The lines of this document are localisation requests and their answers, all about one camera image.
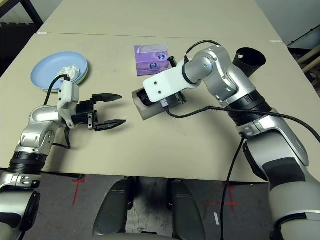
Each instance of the light blue plate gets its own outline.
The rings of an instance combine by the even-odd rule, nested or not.
[[[54,53],[38,62],[31,72],[31,82],[39,89],[47,91],[57,73],[63,67],[75,65],[79,68],[79,76],[73,79],[74,84],[79,84],[88,72],[88,62],[84,56],[74,51],[62,51]],[[52,91],[56,92],[62,85],[62,80],[58,80]]]

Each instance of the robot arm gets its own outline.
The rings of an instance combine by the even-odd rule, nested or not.
[[[181,61],[177,67],[145,80],[143,86],[152,102],[161,101],[165,107],[163,99],[183,89],[197,88],[201,81],[223,108],[277,113],[219,45],[201,50],[189,62]],[[307,171],[309,160],[302,143],[282,118],[228,114],[247,139],[243,150],[253,172],[269,182],[274,237],[282,233],[284,239],[317,239],[320,183]]]
[[[15,240],[19,236],[22,239],[33,226],[40,201],[40,193],[34,189],[40,185],[41,171],[58,128],[65,128],[65,132],[79,124],[87,124],[95,131],[115,128],[126,120],[98,123],[94,105],[120,98],[117,94],[94,94],[90,100],[78,104],[79,87],[65,80],[58,93],[57,106],[43,105],[31,112],[9,168],[0,178],[0,239]]]

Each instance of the black cable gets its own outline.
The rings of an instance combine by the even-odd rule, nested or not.
[[[19,240],[24,239],[25,234],[26,234],[26,231],[22,231],[21,234],[20,234]]]
[[[229,180],[230,180],[230,176],[232,173],[232,170],[234,168],[236,159],[238,157],[238,154],[241,150],[242,145],[244,144],[244,138],[241,139],[241,142],[238,146],[238,149],[236,150],[233,160],[231,162],[231,166],[229,168],[229,173],[228,176],[226,178],[225,184],[224,184],[224,188],[223,188],[223,193],[222,193],[222,200],[221,200],[221,207],[220,207],[220,240],[224,240],[224,207],[225,207],[225,199],[226,199],[226,193],[227,193],[227,189],[228,189],[228,185],[229,185]]]
[[[209,44],[214,44],[217,46],[221,46],[219,43],[217,43],[216,41],[212,41],[212,40],[203,40],[203,41],[198,41],[197,43],[193,44],[186,52],[185,55],[187,55],[188,53],[191,52],[192,49],[194,49],[196,46],[200,45],[200,44],[204,44],[204,43],[209,43]]]
[[[230,109],[230,108],[223,108],[223,107],[218,107],[218,106],[206,106],[202,109],[191,112],[189,114],[179,116],[179,115],[172,114],[169,111],[168,106],[166,106],[164,109],[171,117],[174,117],[176,119],[190,117],[192,115],[195,115],[195,114],[207,111],[207,110],[218,110],[218,111],[224,111],[224,112],[229,112],[229,113],[249,113],[249,114],[257,114],[257,115],[261,115],[261,116],[268,115],[268,116],[273,116],[273,117],[278,117],[278,118],[289,119],[291,121],[294,121],[294,122],[304,126],[306,129],[308,129],[313,134],[313,136],[318,140],[318,142],[320,143],[320,135],[310,125],[308,125],[307,123],[305,123],[304,121],[302,121],[296,117],[285,115],[285,114],[280,114],[280,113],[276,113],[276,112],[264,112],[264,111],[255,111],[255,110],[247,110],[247,109]]]
[[[54,87],[55,83],[59,80],[63,78],[64,81],[70,81],[70,77],[67,74],[62,74],[57,76],[50,84],[49,88],[48,88],[48,92],[46,93],[46,97],[44,100],[44,104],[43,105],[47,105],[48,101],[49,101],[49,97],[52,91],[52,88]],[[70,139],[69,139],[69,134],[70,134],[70,128],[68,126],[65,126],[64,129],[64,137],[65,137],[65,141],[66,141],[66,145],[60,144],[60,143],[53,143],[52,146],[57,146],[57,147],[61,147],[61,148],[65,148],[65,149],[70,149],[71,145],[70,145]]]
[[[60,144],[60,143],[53,143],[52,146],[57,146],[57,147],[61,147],[64,149],[71,149],[71,145],[70,145],[70,139],[69,139],[69,134],[70,134],[70,128],[68,126],[65,126],[64,128],[64,137],[65,137],[65,141],[66,141],[66,145]]]
[[[55,83],[56,83],[60,78],[63,78],[65,81],[70,81],[70,77],[69,77],[69,75],[67,75],[67,74],[62,74],[62,75],[57,76],[57,77],[51,82],[51,84],[50,84],[50,86],[49,86],[49,88],[48,88],[48,92],[46,93],[46,97],[45,97],[45,100],[44,100],[44,104],[43,104],[43,105],[47,105],[47,104],[48,104],[48,101],[49,101],[49,97],[50,97],[52,88],[54,87]]]
[[[200,44],[205,44],[205,43],[209,43],[209,44],[214,44],[217,46],[221,46],[219,43],[217,43],[216,41],[212,41],[212,40],[202,40],[202,41],[198,41],[197,43],[195,43],[194,45],[192,45],[186,52],[185,52],[185,56],[184,56],[184,63],[186,64],[187,62],[189,62],[189,59],[187,57],[187,54],[191,52],[192,49],[194,49],[196,46],[200,45]]]

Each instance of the purple package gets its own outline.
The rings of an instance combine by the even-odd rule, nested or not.
[[[168,45],[134,46],[138,76],[154,75],[169,69]]]

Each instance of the black metal frame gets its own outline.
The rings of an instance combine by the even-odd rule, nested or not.
[[[7,12],[9,12],[14,6],[21,3],[25,11],[28,13],[34,24],[40,28],[44,22],[37,13],[35,7],[32,5],[30,0],[9,0],[0,7],[0,18],[2,18]]]

